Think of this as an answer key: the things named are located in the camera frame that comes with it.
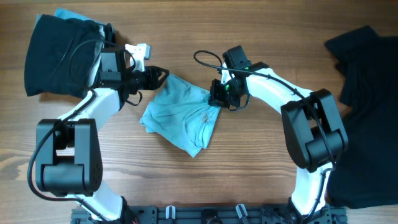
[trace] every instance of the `brown background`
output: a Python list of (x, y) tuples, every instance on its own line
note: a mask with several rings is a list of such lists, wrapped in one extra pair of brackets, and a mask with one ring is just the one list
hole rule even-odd
[[(147, 65), (168, 68), (207, 90), (219, 76), (197, 64), (193, 53), (221, 55), (242, 45), (252, 62), (271, 65), (303, 88), (329, 89), (336, 98), (344, 79), (323, 43), (366, 24), (381, 35), (398, 35), (398, 3), (393, 1), (39, 2), (0, 5), (0, 223), (68, 223), (76, 207), (43, 201), (26, 182), (36, 124), (79, 102), (25, 95), (24, 62), (38, 13), (63, 7), (110, 22), (121, 34), (119, 41), (153, 46)], [(140, 106), (126, 105), (99, 132), (104, 180), (130, 205), (287, 201), (296, 168), (286, 151), (280, 115), (270, 106), (253, 99), (237, 113), (222, 110), (209, 148), (193, 159), (158, 134), (146, 134), (139, 124), (154, 95), (145, 92)], [(398, 223), (397, 208), (350, 210), (349, 222)]]

